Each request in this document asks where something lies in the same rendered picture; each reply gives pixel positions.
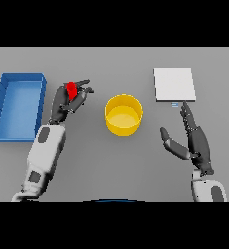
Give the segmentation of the yellow bowl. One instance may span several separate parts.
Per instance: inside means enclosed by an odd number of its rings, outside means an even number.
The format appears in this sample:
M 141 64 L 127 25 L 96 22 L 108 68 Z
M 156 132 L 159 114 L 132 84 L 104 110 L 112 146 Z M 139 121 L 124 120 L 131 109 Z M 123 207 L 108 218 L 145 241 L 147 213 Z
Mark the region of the yellow bowl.
M 140 127 L 143 107 L 132 95 L 116 95 L 106 103 L 104 118 L 111 133 L 116 136 L 131 136 Z

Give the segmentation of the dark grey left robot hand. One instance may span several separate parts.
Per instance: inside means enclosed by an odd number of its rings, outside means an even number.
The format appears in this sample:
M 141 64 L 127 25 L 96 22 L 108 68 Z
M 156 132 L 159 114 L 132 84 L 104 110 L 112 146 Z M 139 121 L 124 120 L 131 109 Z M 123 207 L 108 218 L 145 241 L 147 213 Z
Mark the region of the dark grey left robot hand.
M 52 104 L 51 116 L 48 120 L 49 125 L 60 125 L 66 120 L 69 113 L 75 113 L 79 107 L 84 104 L 87 95 L 94 92 L 91 87 L 85 88 L 85 85 L 89 82 L 89 79 L 75 82 L 77 84 L 78 93 L 72 101 L 69 100 L 66 90 L 66 84 L 68 82 L 57 89 Z

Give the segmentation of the pale square measuring scale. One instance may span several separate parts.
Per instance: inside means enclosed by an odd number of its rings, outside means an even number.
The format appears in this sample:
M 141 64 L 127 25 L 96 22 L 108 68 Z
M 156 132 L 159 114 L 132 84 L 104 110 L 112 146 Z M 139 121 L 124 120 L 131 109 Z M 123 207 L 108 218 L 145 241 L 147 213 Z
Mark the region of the pale square measuring scale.
M 190 68 L 154 68 L 157 102 L 195 102 L 193 75 Z

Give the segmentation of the red beaker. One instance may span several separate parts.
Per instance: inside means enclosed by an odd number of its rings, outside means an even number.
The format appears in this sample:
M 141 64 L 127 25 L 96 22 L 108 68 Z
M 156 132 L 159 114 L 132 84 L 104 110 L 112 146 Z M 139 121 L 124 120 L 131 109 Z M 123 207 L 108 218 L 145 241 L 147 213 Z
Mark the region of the red beaker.
M 78 93 L 77 84 L 75 82 L 68 82 L 66 84 L 66 90 L 69 96 L 69 100 L 74 100 Z

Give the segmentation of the blue plastic tray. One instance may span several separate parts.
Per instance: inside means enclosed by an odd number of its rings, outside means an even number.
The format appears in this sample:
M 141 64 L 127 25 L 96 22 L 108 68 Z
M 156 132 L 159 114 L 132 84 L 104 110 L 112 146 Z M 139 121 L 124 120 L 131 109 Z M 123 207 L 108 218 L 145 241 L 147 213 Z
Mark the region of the blue plastic tray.
M 41 126 L 47 80 L 43 73 L 2 73 L 0 142 L 33 142 Z

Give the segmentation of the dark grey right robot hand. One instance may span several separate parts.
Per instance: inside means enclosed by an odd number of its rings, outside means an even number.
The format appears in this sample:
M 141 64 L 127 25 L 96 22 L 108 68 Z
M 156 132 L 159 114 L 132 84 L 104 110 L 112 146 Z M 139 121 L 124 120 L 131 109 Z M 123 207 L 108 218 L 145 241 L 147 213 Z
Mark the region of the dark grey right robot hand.
M 185 147 L 172 138 L 168 132 L 161 127 L 160 135 L 164 148 L 182 160 L 191 160 L 192 164 L 201 171 L 201 175 L 213 175 L 211 165 L 210 147 L 202 129 L 196 125 L 193 113 L 186 102 L 181 106 L 180 115 L 183 119 L 188 146 Z

